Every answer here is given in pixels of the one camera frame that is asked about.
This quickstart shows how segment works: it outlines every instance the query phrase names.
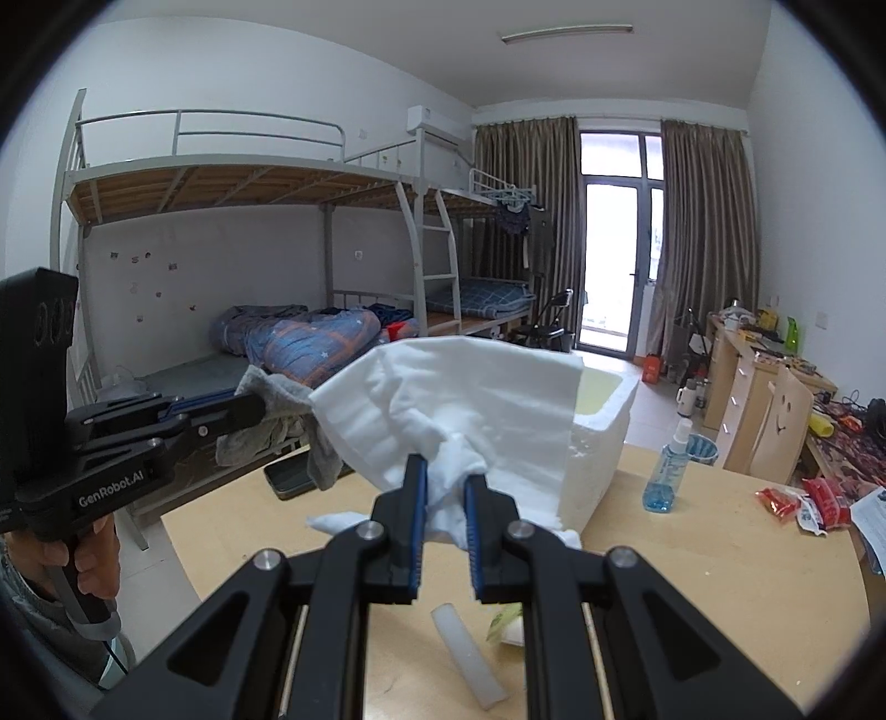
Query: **human hand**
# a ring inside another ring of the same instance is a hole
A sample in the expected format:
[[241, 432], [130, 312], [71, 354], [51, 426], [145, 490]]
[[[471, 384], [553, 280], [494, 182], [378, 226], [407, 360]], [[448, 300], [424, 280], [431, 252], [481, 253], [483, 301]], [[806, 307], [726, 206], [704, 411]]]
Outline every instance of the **human hand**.
[[[67, 546], [61, 542], [43, 543], [30, 530], [16, 530], [4, 535], [9, 559], [21, 576], [42, 594], [57, 597], [47, 567], [64, 567], [68, 562]], [[84, 595], [111, 600], [120, 591], [120, 540], [114, 532], [113, 516], [92, 523], [92, 530], [80, 540], [74, 551], [77, 587]]]

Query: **bed ladder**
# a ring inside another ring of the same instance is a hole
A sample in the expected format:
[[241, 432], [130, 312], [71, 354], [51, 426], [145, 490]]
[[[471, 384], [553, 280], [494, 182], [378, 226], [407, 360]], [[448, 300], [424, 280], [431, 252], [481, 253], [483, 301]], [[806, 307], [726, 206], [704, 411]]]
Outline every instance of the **bed ladder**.
[[[443, 192], [440, 190], [434, 192], [437, 211], [440, 215], [440, 225], [424, 224], [424, 197], [423, 193], [416, 194], [412, 211], [410, 212], [409, 201], [406, 197], [406, 191], [403, 189], [403, 184], [397, 183], [397, 198], [400, 201], [400, 209], [406, 217], [409, 240], [412, 244], [412, 266], [415, 284], [414, 313], [416, 318], [418, 318], [418, 334], [421, 337], [426, 337], [431, 334], [431, 331], [434, 331], [435, 333], [445, 335], [461, 335], [462, 296], [458, 279], [458, 248], [455, 243], [455, 231], [449, 218], [446, 202], [443, 200]], [[441, 275], [424, 274], [424, 233], [426, 231], [434, 235], [446, 233], [449, 249], [449, 272]], [[432, 280], [452, 280], [453, 319], [429, 327], [428, 310], [425, 304], [425, 284]]]

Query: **silver screw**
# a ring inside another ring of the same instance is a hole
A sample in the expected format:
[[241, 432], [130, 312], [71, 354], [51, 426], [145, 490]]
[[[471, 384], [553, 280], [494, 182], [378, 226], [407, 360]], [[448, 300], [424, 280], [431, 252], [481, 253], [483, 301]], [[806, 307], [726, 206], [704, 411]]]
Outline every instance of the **silver screw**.
[[515, 540], [525, 540], [535, 533], [535, 526], [525, 520], [512, 520], [508, 523], [508, 535]]
[[621, 567], [623, 569], [633, 567], [637, 564], [638, 559], [637, 553], [629, 547], [624, 547], [624, 545], [614, 547], [610, 550], [610, 560], [612, 560], [612, 564], [615, 567]]
[[374, 520], [364, 520], [357, 526], [357, 535], [364, 540], [375, 540], [385, 533], [385, 526]]
[[282, 559], [283, 555], [279, 551], [266, 548], [255, 553], [253, 565], [259, 570], [273, 570]]

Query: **ceiling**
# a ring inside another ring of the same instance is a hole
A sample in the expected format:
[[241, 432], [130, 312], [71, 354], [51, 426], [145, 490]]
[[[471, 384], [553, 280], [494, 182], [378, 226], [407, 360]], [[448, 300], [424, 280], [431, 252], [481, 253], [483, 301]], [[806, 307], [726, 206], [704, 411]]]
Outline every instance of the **ceiling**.
[[[119, 0], [104, 21], [248, 20], [340, 43], [472, 106], [529, 98], [701, 100], [742, 107], [771, 0]], [[630, 22], [633, 35], [506, 46], [499, 33]]]

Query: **curtain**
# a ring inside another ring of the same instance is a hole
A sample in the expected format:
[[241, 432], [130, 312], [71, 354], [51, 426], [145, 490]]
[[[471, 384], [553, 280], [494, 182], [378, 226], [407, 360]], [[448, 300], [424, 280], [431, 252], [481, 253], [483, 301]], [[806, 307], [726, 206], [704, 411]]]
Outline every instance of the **curtain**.
[[[477, 128], [477, 167], [518, 187], [535, 185], [537, 201], [553, 225], [552, 257], [540, 276], [537, 303], [566, 288], [575, 295], [563, 326], [579, 327], [579, 289], [585, 276], [584, 203], [581, 198], [581, 140], [574, 117], [504, 122]], [[475, 222], [472, 271], [484, 278], [530, 279], [523, 241], [495, 221]]]
[[742, 135], [737, 130], [662, 122], [664, 237], [647, 348], [672, 350], [687, 308], [707, 313], [738, 298], [757, 308], [760, 241]]

